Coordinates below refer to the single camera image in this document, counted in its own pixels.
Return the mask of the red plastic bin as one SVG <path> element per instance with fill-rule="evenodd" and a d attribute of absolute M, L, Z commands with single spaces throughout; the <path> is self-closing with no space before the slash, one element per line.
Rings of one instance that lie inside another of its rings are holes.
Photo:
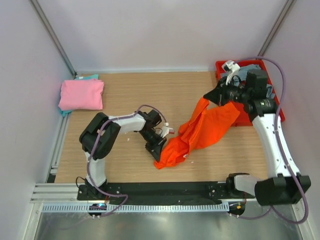
<path fill-rule="evenodd" d="M 275 61 L 268 59 L 266 57 L 262 56 L 253 56 L 253 57 L 247 57 L 244 59 L 239 59 L 239 60 L 233 60 L 236 63 L 238 63 L 241 66 L 247 66 L 249 64 L 259 64 L 261 65 L 261 68 L 264 69 L 267 72 L 267 68 L 264 64 L 264 61 L 267 61 L 269 63 L 272 63 L 276 68 L 278 68 L 280 75 L 282 77 L 282 80 L 285 81 L 285 74 L 282 68 L 279 66 L 278 63 Z M 226 61 L 217 61 L 216 62 L 216 67 L 217 67 L 217 77 L 219 78 L 217 80 L 217 86 L 216 89 L 221 90 L 221 85 L 225 85 L 226 81 L 222 80 L 221 74 L 224 73 L 225 71 L 222 69 L 222 65 Z M 272 85 L 273 83 L 268 75 L 268 83 Z M 268 99 L 264 95 L 263 97 L 257 98 L 254 91 L 250 89 L 245 89 L 247 92 L 247 101 L 244 103 L 239 103 L 239 102 L 233 102 L 235 104 L 236 108 L 240 111 L 239 117 L 236 119 L 235 123 L 233 124 L 235 127 L 242 127 L 242 126 L 251 126 L 252 121 L 254 120 L 254 117 L 257 115 L 262 115 L 262 114 L 275 114 L 277 111 L 279 111 L 278 118 L 280 119 L 281 122 L 284 122 L 286 120 L 286 117 L 284 115 L 283 110 L 281 109 L 281 104 L 283 101 L 283 97 L 285 96 L 284 93 L 281 94 L 281 97 L 278 98 L 277 94 L 275 93 L 275 90 L 273 88 L 273 93 L 275 94 L 274 99 Z"/>

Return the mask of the grey crumpled t-shirt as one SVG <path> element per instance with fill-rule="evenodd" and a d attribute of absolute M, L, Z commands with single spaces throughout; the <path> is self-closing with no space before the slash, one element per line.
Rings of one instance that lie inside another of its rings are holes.
<path fill-rule="evenodd" d="M 260 64 L 249 64 L 240 66 L 238 73 L 233 76 L 229 85 L 238 88 L 253 90 L 257 98 L 265 96 L 267 99 L 274 99 L 273 86 L 268 83 L 268 74 L 261 68 Z M 220 76 L 222 80 L 226 81 L 227 73 L 224 72 Z"/>

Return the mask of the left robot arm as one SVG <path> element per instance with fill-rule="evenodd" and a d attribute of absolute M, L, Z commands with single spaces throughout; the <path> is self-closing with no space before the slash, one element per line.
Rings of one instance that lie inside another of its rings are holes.
<path fill-rule="evenodd" d="M 167 135 L 173 129 L 160 112 L 135 111 L 129 115 L 107 116 L 99 112 L 79 137 L 87 161 L 86 189 L 95 200 L 101 200 L 107 191 L 105 159 L 119 134 L 137 132 L 145 140 L 145 149 L 156 162 L 160 161 Z"/>

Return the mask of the aluminium front frame rail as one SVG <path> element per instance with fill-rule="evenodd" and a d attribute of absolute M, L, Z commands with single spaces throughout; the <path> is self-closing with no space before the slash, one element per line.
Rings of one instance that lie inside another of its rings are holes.
<path fill-rule="evenodd" d="M 75 183 L 36 183 L 30 203 L 67 203 L 77 201 Z"/>

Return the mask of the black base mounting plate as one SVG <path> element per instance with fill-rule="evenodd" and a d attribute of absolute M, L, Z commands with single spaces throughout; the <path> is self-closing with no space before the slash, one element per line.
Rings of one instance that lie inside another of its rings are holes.
<path fill-rule="evenodd" d="M 110 182 L 102 190 L 111 195 L 128 195 L 125 204 L 137 206 L 219 205 L 227 199 L 254 198 L 224 181 Z"/>

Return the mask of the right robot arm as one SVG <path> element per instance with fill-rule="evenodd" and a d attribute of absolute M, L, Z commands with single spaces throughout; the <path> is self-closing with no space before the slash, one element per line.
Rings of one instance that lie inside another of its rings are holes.
<path fill-rule="evenodd" d="M 203 97 L 219 106 L 229 102 L 243 104 L 255 128 L 267 161 L 268 178 L 258 179 L 248 173 L 229 174 L 225 192 L 237 198 L 243 192 L 254 196 L 261 206 L 291 205 L 303 198 L 311 186 L 310 177 L 301 175 L 283 135 L 278 104 L 267 97 L 268 74 L 264 70 L 247 72 L 244 84 L 233 85 L 227 76 Z"/>

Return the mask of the orange t-shirt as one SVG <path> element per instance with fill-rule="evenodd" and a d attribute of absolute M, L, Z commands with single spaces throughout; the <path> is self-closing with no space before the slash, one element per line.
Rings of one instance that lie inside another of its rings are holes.
<path fill-rule="evenodd" d="M 178 135 L 169 139 L 154 166 L 160 170 L 184 162 L 194 150 L 216 144 L 227 133 L 240 115 L 229 102 L 224 106 L 208 108 L 210 101 L 200 98 L 191 118 L 179 127 Z"/>

